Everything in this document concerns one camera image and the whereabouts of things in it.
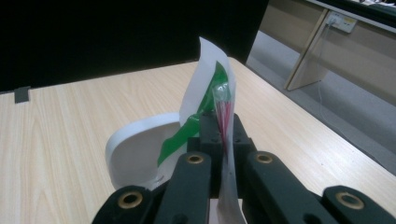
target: gray floor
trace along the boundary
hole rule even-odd
[[[283,86],[299,54],[259,32],[247,66],[396,175],[396,107],[329,72],[295,91]]]

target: black backdrop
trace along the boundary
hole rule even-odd
[[[196,61],[199,36],[241,63],[268,0],[7,3],[0,91]]]

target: power outlet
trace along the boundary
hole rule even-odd
[[[357,20],[345,16],[339,12],[332,11],[327,18],[327,24],[331,24],[332,27],[342,30],[347,33],[351,33],[353,27],[355,27]]]

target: wooden desk panel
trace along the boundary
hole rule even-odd
[[[312,191],[343,184],[396,214],[396,177],[231,60],[235,112],[260,150]],[[196,63],[0,95],[0,223],[89,223],[114,191],[106,141],[134,120],[178,111]]]

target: light wood tabletop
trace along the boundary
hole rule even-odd
[[[234,59],[237,113],[259,150],[275,153],[316,194],[357,189],[396,215],[396,177]],[[108,138],[179,110],[197,63],[0,95],[0,223],[90,223],[114,192]]]

